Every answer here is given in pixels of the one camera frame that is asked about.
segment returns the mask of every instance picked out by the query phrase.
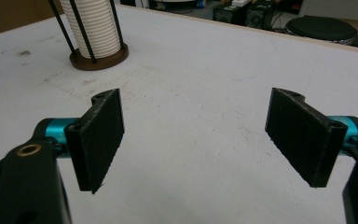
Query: white work surface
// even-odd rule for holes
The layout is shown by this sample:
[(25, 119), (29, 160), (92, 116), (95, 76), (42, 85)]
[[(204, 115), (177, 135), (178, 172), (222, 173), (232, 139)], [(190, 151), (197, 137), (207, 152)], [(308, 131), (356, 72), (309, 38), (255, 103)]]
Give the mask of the white work surface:
[(100, 190), (79, 191), (71, 161), (59, 160), (75, 224), (345, 223), (353, 160), (339, 157), (327, 188), (310, 188), (264, 128), (272, 87), (358, 117), (358, 50), (117, 13), (130, 56), (102, 71), (70, 64), (55, 19), (0, 34), (0, 159), (41, 119), (81, 117), (92, 95), (120, 88), (126, 132)]

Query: electronic equipment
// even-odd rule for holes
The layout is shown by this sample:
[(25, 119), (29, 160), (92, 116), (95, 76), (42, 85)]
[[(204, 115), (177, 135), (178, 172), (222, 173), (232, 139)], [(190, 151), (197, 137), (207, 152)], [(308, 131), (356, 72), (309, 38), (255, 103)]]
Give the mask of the electronic equipment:
[(250, 2), (252, 2), (252, 0), (233, 0), (231, 5), (234, 7), (244, 7)]
[(120, 4), (129, 7), (136, 7), (135, 0), (120, 0)]
[(271, 30), (274, 8), (275, 2), (268, 0), (258, 0), (251, 6), (248, 6), (245, 26), (256, 29)]
[(288, 13), (298, 14), (302, 3), (303, 0), (284, 0), (278, 3), (277, 9)]
[(213, 9), (213, 20), (230, 24), (243, 25), (246, 18), (246, 6), (234, 7), (219, 5)]

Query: black metal rod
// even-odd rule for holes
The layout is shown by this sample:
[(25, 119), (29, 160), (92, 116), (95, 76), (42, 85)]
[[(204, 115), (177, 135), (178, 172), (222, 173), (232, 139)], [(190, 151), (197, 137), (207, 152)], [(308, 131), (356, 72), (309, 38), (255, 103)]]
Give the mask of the black metal rod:
[(53, 13), (54, 13), (55, 17), (57, 18), (58, 24), (60, 25), (60, 27), (62, 29), (63, 35), (65, 36), (65, 39), (66, 39), (66, 42), (69, 45), (69, 48), (71, 49), (73, 54), (76, 54), (75, 48), (72, 45), (71, 39), (69, 38), (69, 35), (65, 30), (65, 27), (63, 26), (63, 23), (62, 23), (62, 20), (61, 20), (61, 17), (60, 17), (60, 13), (58, 13), (58, 10), (57, 10), (57, 7), (54, 4), (54, 1), (53, 0), (48, 0), (48, 2), (50, 3), (51, 9), (53, 10)]
[(120, 40), (120, 46), (121, 46), (122, 49), (124, 49), (123, 36), (121, 35), (121, 29), (120, 29), (120, 24), (118, 23), (118, 17), (117, 17), (117, 12), (116, 12), (116, 7), (115, 7), (114, 0), (110, 0), (110, 5), (112, 7), (113, 17), (115, 18), (118, 39)]
[(83, 35), (84, 42), (86, 43), (87, 49), (89, 50), (89, 56), (91, 57), (91, 61), (93, 63), (97, 63), (97, 60), (95, 59), (95, 56), (94, 56), (94, 52), (92, 51), (92, 48), (91, 48), (89, 38), (87, 37), (86, 30), (84, 29), (83, 22), (81, 21), (79, 11), (77, 10), (75, 0), (69, 0), (69, 2), (71, 3), (72, 10), (75, 13), (77, 24), (79, 25), (81, 34)]

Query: blue anodized part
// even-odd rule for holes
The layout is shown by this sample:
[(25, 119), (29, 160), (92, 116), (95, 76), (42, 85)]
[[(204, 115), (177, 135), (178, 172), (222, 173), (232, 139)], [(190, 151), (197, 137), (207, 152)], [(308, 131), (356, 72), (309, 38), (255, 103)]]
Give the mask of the blue anodized part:
[(76, 119), (53, 119), (46, 128), (45, 138), (53, 140), (56, 150), (63, 152), (62, 157), (71, 157), (68, 151), (65, 132), (63, 131), (68, 125), (75, 122)]
[[(344, 147), (354, 147), (354, 148), (358, 149), (352, 143), (353, 139), (358, 138), (358, 129), (356, 127), (356, 124), (349, 117), (346, 117), (346, 116), (329, 116), (328, 118), (335, 120), (335, 121), (339, 121), (339, 122), (348, 126), (347, 133), (345, 134), (345, 137), (344, 137), (343, 146)], [(341, 151), (339, 151), (339, 155), (346, 155), (346, 153), (344, 153), (341, 150)]]

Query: scuff mark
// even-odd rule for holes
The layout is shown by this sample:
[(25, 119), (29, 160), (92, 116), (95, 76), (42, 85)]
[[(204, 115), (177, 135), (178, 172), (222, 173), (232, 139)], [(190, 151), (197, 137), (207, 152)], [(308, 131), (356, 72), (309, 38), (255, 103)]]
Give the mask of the scuff mark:
[(54, 74), (54, 75), (51, 76), (51, 77), (45, 78), (44, 80), (45, 80), (46, 82), (50, 82), (53, 78), (55, 78), (55, 77), (57, 77), (57, 76), (58, 76), (58, 74), (56, 73), (56, 74)]
[(82, 81), (82, 85), (83, 86), (86, 86), (86, 85), (89, 85), (90, 83), (93, 83), (93, 82), (95, 82), (95, 79), (91, 79), (91, 80), (84, 80), (84, 81)]
[(23, 52), (18, 53), (19, 57), (24, 57), (30, 55), (31, 52), (29, 50), (25, 50)]
[(52, 36), (46, 37), (44, 39), (38, 40), (37, 42), (42, 43), (42, 42), (45, 42), (46, 40), (50, 40), (50, 39), (54, 38), (55, 36), (56, 35), (52, 35)]

